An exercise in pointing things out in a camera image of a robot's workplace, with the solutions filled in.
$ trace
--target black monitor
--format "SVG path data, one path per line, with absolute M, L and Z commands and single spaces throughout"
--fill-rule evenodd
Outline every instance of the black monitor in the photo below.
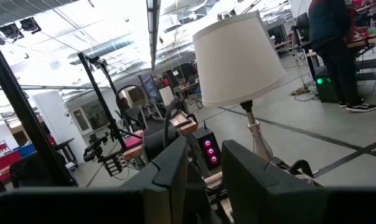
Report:
M 156 87 L 155 81 L 153 80 L 152 75 L 149 75 L 143 80 L 144 86 L 148 91 L 149 97 L 157 103 L 162 103 L 163 99 L 160 91 Z
M 302 42 L 308 41 L 310 36 L 310 22 L 307 13 L 301 14 L 296 20 L 296 26 Z

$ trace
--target chair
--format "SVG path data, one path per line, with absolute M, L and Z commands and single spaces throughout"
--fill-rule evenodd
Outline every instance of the chair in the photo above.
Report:
M 63 155 L 59 158 L 66 164 Z M 13 163 L 9 167 L 11 182 L 14 188 L 18 187 L 50 187 L 55 186 L 50 172 L 37 153 L 33 153 Z

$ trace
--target window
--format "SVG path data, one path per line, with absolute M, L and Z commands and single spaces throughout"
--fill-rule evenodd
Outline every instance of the window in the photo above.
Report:
M 89 102 L 82 108 L 93 130 L 102 128 L 109 123 L 99 100 Z

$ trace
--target white wall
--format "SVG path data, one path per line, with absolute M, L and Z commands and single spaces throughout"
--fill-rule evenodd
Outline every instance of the white wall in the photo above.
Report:
M 289 3 L 292 6 L 293 17 L 296 18 L 301 14 L 308 12 L 311 0 L 289 0 Z
M 68 113 L 59 92 L 55 90 L 47 91 L 33 95 L 32 98 L 55 142 L 60 144 L 74 138 L 69 146 L 77 162 L 83 163 L 84 149 L 87 148 L 87 145 L 75 122 L 73 122 L 72 116 Z
M 0 140 L 5 140 L 9 149 L 15 149 L 18 147 L 18 143 L 15 141 L 14 136 L 9 130 L 7 124 L 4 121 L 0 121 Z

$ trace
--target person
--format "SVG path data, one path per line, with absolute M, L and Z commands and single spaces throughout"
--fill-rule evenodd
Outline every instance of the person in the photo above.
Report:
M 310 41 L 322 58 L 334 84 L 341 108 L 353 112 L 376 110 L 358 94 L 352 40 L 352 19 L 344 0 L 313 0 L 309 7 Z
M 121 100 L 120 100 L 120 106 L 121 106 L 121 109 L 123 110 L 128 110 L 130 109 L 130 106 L 128 105 L 128 100 L 127 98 L 123 97 Z

